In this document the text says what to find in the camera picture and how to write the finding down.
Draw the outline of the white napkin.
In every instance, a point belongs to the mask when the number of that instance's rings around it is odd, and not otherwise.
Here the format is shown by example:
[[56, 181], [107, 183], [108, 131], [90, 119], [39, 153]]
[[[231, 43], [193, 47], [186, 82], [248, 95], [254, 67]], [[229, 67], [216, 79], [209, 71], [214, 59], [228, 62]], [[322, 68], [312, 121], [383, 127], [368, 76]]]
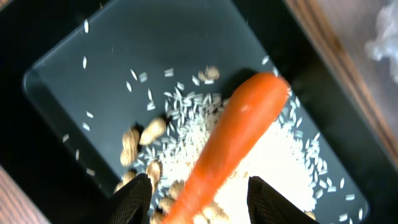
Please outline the white napkin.
[[366, 42], [367, 56], [375, 61], [389, 59], [390, 76], [397, 83], [397, 1], [383, 6], [376, 17], [376, 38]]

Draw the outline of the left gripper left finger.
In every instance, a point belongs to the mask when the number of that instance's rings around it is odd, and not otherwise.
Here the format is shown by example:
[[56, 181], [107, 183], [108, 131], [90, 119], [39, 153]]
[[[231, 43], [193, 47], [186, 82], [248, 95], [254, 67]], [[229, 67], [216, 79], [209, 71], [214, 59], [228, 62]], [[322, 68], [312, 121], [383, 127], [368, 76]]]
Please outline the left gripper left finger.
[[139, 174], [110, 199], [111, 224], [145, 224], [152, 198], [152, 184], [147, 174]]

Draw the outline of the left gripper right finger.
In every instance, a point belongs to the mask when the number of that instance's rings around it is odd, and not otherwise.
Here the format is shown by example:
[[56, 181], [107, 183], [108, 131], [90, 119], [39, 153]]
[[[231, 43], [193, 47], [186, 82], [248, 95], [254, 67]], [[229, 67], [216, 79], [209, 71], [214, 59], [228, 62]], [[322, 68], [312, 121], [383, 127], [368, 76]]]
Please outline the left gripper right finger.
[[251, 224], [318, 224], [258, 176], [248, 180]]

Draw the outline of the orange carrot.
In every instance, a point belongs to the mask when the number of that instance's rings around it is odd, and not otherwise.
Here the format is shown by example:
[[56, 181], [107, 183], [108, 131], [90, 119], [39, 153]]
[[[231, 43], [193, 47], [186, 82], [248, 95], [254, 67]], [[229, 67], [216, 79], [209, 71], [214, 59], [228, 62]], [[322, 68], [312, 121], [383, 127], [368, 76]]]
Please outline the orange carrot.
[[282, 111], [290, 85], [271, 72], [235, 89], [163, 223], [191, 223]]

